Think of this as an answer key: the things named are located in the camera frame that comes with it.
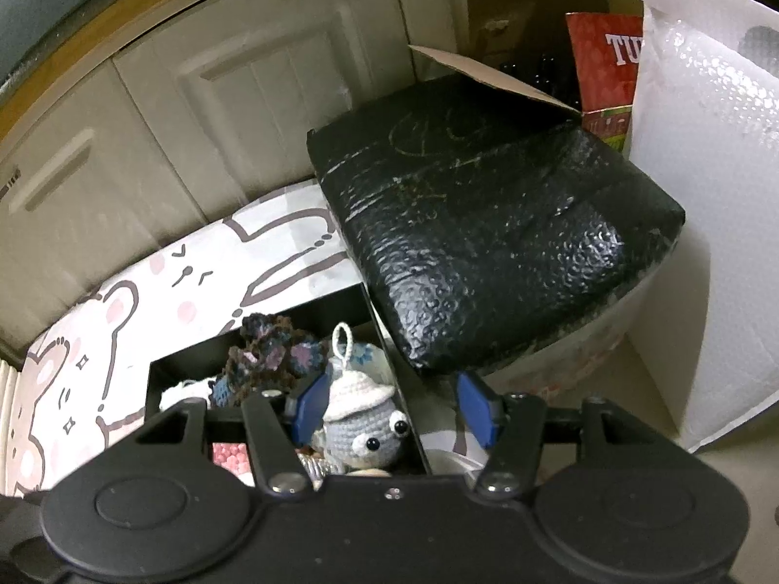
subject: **screw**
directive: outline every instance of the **screw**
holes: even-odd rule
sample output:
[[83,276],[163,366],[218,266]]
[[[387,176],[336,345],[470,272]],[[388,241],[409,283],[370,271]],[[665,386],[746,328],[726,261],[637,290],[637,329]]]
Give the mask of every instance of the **screw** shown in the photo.
[[511,496],[519,490],[519,480],[511,472],[490,472],[481,483],[491,496]]
[[268,486],[282,496],[292,496],[304,491],[309,482],[299,472],[279,472],[270,478]]

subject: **white radiator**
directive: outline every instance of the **white radiator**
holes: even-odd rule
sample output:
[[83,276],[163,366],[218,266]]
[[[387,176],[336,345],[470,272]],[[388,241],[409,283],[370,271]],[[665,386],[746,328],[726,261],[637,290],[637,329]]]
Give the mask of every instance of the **white radiator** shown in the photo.
[[11,406],[18,379],[17,370],[4,360],[0,360],[0,493],[6,495],[8,492],[5,489],[5,454],[8,451]]

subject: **cardboard flap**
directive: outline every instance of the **cardboard flap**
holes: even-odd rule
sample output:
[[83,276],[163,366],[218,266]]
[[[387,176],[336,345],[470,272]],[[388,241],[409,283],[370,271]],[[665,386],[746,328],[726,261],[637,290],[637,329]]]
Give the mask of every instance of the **cardboard flap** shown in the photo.
[[420,54],[429,56],[432,60],[447,66],[447,68],[452,68],[452,70],[465,74],[474,81],[489,85],[491,88],[527,96],[528,99],[541,101],[542,103],[548,103],[549,105],[554,105],[556,107],[562,107],[564,110],[574,112],[578,116],[581,115],[581,112],[577,109],[570,107],[570,105],[566,105],[562,101],[558,101],[554,96],[544,94],[542,91],[535,89],[532,85],[528,85],[495,68],[480,64],[478,61],[470,59],[467,56],[447,53],[445,50],[436,50],[435,48],[425,48],[423,46],[410,46],[410,48],[416,50]]

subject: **yarn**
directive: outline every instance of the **yarn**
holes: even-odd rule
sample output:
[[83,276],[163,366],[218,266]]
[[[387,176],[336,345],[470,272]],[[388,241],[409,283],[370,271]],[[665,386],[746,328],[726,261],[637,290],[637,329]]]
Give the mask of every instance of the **yarn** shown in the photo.
[[213,406],[239,406],[252,392],[290,392],[305,376],[324,372],[329,344],[295,329],[286,316],[253,313],[240,329],[246,347],[231,347],[213,385]]

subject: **red box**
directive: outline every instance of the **red box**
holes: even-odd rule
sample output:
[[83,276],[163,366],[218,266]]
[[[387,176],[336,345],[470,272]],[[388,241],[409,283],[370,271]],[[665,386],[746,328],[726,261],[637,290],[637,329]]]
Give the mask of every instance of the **red box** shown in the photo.
[[584,128],[622,151],[643,42],[643,20],[632,15],[568,13]]

